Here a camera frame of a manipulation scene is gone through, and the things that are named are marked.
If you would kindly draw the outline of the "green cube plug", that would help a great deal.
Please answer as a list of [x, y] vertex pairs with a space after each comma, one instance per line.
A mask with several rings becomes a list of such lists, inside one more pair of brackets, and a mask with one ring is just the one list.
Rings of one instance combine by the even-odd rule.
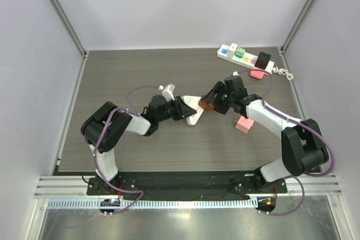
[[236, 49], [236, 51], [235, 51], [235, 56], [237, 58], [243, 58], [244, 54], [245, 54], [245, 49], [244, 48], [238, 47]]

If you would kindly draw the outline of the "small pink cube plug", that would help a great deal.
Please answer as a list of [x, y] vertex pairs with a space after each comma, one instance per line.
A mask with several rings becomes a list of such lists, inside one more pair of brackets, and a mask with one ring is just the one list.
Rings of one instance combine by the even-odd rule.
[[264, 76], [265, 72], [262, 69], [252, 69], [250, 72], [250, 76], [261, 80]]

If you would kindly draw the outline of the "white power strip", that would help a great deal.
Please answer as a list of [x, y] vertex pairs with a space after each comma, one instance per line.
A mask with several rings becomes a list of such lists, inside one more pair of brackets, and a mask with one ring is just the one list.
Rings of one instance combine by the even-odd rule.
[[[228, 45], [221, 45], [220, 49], [217, 50], [217, 56], [223, 60], [226, 60], [226, 61], [229, 61], [229, 62], [232, 62], [234, 64], [237, 64], [237, 65], [240, 65], [240, 66], [243, 66], [245, 68], [248, 68], [250, 70], [252, 69], [258, 69], [254, 66], [258, 56], [256, 55], [253, 55], [249, 52], [247, 52], [245, 50], [245, 54], [243, 56], [243, 58], [237, 58], [236, 56], [234, 56], [232, 59], [229, 59], [227, 57], [227, 53], [228, 53]], [[269, 73], [272, 73], [272, 69], [274, 68], [274, 62], [270, 60], [267, 68], [265, 69], [265, 71], [269, 72]]]

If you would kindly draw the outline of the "white triangular socket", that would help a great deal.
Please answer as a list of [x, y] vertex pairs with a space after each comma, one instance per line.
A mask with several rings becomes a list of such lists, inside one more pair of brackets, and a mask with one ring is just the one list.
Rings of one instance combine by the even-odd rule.
[[199, 106], [199, 102], [201, 100], [200, 96], [182, 96], [183, 102], [194, 109], [196, 111], [195, 114], [186, 118], [186, 121], [189, 126], [194, 126], [199, 121], [200, 117], [202, 116], [204, 109]]

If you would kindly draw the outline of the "aluminium frame post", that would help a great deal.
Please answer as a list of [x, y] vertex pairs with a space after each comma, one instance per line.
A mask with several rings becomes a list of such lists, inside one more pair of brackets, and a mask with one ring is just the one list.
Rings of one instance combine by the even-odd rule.
[[295, 38], [297, 32], [299, 31], [301, 25], [303, 24], [304, 20], [306, 19], [307, 15], [310, 13], [313, 5], [315, 4], [316, 0], [306, 0], [304, 5], [302, 6], [300, 13], [298, 14], [294, 24], [292, 25], [290, 32], [288, 33], [284, 43], [278, 49], [280, 50], [281, 54], [284, 55]]
[[68, 19], [61, 3], [59, 0], [49, 0], [51, 6], [53, 7], [54, 11], [56, 12], [58, 18], [60, 19], [61, 23], [63, 24], [65, 30], [67, 31], [70, 39], [73, 41], [75, 47], [77, 48], [78, 52], [80, 53], [82, 58], [87, 56], [87, 51], [83, 47], [78, 35], [76, 34], [70, 20]]

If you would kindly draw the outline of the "left aluminium frame post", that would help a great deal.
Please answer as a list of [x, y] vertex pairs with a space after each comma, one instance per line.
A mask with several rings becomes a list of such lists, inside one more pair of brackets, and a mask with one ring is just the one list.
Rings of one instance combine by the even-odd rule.
[[82, 58], [87, 56], [87, 51], [83, 47], [78, 35], [76, 34], [70, 20], [68, 19], [61, 3], [59, 0], [49, 0], [51, 6], [53, 7], [54, 11], [56, 12], [58, 18], [60, 19], [61, 23], [63, 24], [65, 30], [67, 31], [70, 39], [73, 41], [75, 47], [77, 48], [78, 52], [80, 53]]

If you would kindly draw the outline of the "right aluminium frame post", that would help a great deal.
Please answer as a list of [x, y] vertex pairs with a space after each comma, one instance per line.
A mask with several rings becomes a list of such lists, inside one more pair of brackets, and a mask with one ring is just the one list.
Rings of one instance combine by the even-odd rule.
[[292, 25], [290, 32], [288, 33], [284, 43], [278, 49], [280, 50], [281, 54], [284, 55], [295, 38], [297, 32], [299, 31], [301, 25], [303, 24], [304, 20], [306, 19], [307, 15], [310, 13], [313, 5], [315, 4], [316, 0], [306, 0], [304, 5], [302, 6], [300, 13], [298, 14], [294, 24]]

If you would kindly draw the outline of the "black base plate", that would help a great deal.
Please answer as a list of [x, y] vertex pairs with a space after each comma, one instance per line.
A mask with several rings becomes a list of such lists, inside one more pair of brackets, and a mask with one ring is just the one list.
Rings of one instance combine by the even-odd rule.
[[287, 193], [283, 178], [265, 183], [253, 171], [124, 171], [118, 172], [107, 185], [100, 176], [90, 178], [88, 195], [119, 194], [122, 190], [142, 190], [147, 197], [168, 194], [185, 195], [201, 192], [233, 194]]

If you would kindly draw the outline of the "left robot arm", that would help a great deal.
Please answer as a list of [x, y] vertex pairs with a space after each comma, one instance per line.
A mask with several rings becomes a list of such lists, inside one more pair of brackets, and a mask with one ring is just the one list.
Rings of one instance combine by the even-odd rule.
[[115, 162], [115, 146], [124, 132], [149, 137], [158, 130], [160, 122], [183, 120], [196, 113], [180, 96], [171, 100], [161, 95], [153, 96], [139, 115], [112, 102], [104, 103], [80, 129], [91, 148], [101, 190], [108, 195], [124, 192], [120, 189], [119, 170]]

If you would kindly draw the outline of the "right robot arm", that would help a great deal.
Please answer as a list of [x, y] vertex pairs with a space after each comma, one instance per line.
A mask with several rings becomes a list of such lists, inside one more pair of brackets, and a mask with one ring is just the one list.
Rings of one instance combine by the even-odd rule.
[[249, 94], [238, 75], [217, 82], [208, 94], [201, 97], [199, 105], [223, 115], [232, 108], [279, 137], [280, 158], [254, 171], [254, 186], [259, 192], [268, 192], [276, 181], [307, 174], [329, 160], [316, 121], [292, 119], [268, 105], [261, 96]]

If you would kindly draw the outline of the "aluminium front rail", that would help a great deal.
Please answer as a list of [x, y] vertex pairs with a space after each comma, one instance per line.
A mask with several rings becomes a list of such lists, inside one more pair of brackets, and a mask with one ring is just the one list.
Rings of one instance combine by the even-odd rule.
[[[309, 196], [341, 196], [340, 185], [335, 174], [312, 177], [298, 177], [306, 195]], [[42, 176], [34, 192], [34, 198], [76, 198], [85, 197], [87, 184], [81, 176]]]

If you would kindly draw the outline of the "red fish cube plug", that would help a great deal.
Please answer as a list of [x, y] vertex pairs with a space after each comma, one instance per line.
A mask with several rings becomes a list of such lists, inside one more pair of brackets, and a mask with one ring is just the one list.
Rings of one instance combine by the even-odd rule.
[[204, 111], [214, 111], [215, 110], [215, 107], [213, 105], [213, 103], [209, 103], [209, 102], [205, 102], [205, 101], [202, 101], [200, 100], [198, 102], [198, 105], [204, 110]]

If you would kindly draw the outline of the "black cube plug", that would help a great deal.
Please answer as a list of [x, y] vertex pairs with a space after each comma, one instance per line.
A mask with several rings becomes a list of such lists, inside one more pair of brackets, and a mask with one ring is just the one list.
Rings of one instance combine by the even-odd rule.
[[265, 70], [270, 62], [271, 55], [265, 52], [260, 52], [258, 58], [254, 64], [256, 68]]

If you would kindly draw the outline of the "white charger plug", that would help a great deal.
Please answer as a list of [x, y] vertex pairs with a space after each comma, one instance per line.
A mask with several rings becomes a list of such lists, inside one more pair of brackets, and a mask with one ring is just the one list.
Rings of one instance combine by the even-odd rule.
[[228, 53], [227, 53], [227, 57], [229, 59], [232, 59], [237, 51], [237, 47], [238, 45], [236, 43], [232, 43], [229, 47], [228, 47]]

